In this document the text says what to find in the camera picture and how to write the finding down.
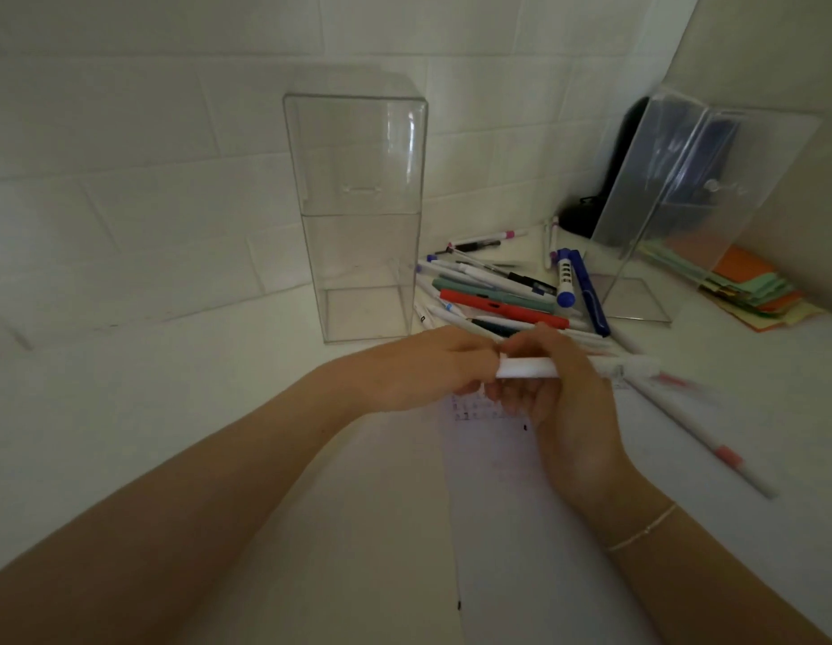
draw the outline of hand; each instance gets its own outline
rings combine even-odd
[[[560,379],[508,380],[485,392],[536,427],[541,461],[560,497],[579,512],[600,505],[634,469],[619,433],[613,390],[573,341],[545,324],[500,345],[510,357],[548,355]]]
[[[492,382],[497,345],[486,337],[446,326],[341,357],[328,365],[345,379],[362,413],[427,405],[455,392],[472,394]]]

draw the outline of thin bracelet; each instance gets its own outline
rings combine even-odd
[[[622,548],[626,547],[627,545],[630,545],[631,543],[635,542],[638,538],[643,538],[643,537],[648,536],[649,532],[651,532],[656,527],[658,527],[658,525],[663,523],[667,519],[667,516],[669,516],[672,512],[674,512],[676,510],[676,507],[677,507],[677,504],[674,502],[672,505],[669,506],[667,511],[665,511],[660,516],[658,516],[657,519],[651,521],[645,528],[638,531],[632,537],[626,538],[621,543],[616,543],[615,545],[607,548],[607,553],[608,554],[613,554],[617,550],[621,550]]]

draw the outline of red pen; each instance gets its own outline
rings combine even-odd
[[[506,319],[514,319],[518,322],[546,323],[551,327],[560,329],[568,327],[568,320],[564,316],[555,316],[547,312],[520,308],[517,305],[509,305],[508,303],[499,303],[489,298],[474,297],[470,294],[464,294],[455,290],[441,290],[440,298],[450,303],[468,305],[470,308],[476,308],[477,310],[502,314]]]

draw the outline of clear plastic container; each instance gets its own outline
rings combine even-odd
[[[336,77],[346,95],[283,101],[323,338],[409,335],[428,103],[398,74]]]
[[[586,249],[604,314],[674,321],[819,123],[659,88]]]

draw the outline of white brick wall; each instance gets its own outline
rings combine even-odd
[[[307,282],[281,112],[307,65],[426,94],[423,248],[550,215],[695,4],[0,0],[0,355]]]

